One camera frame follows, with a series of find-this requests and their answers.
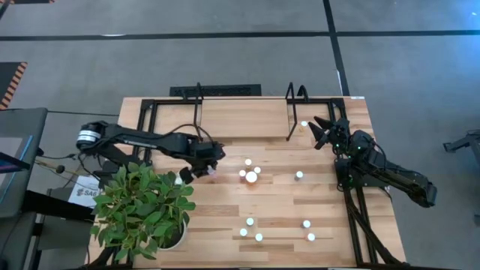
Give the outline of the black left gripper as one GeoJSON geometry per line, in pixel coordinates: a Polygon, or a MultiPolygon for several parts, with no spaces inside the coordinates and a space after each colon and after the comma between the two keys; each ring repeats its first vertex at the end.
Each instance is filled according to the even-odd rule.
{"type": "MultiPolygon", "coordinates": [[[[187,162],[195,168],[206,169],[208,176],[217,178],[216,166],[218,161],[225,157],[224,145],[217,141],[200,142],[198,139],[188,140],[188,158],[187,162]]],[[[187,168],[179,172],[180,179],[189,185],[194,180],[194,175],[187,168]]]]}

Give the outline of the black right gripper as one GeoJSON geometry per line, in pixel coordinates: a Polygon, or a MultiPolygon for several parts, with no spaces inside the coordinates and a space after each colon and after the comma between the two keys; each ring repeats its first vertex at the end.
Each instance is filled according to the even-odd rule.
{"type": "Polygon", "coordinates": [[[350,122],[346,118],[337,121],[329,121],[318,116],[313,117],[316,125],[308,123],[315,139],[316,150],[320,150],[326,143],[332,145],[335,155],[346,155],[348,153],[350,138],[350,122]]]}

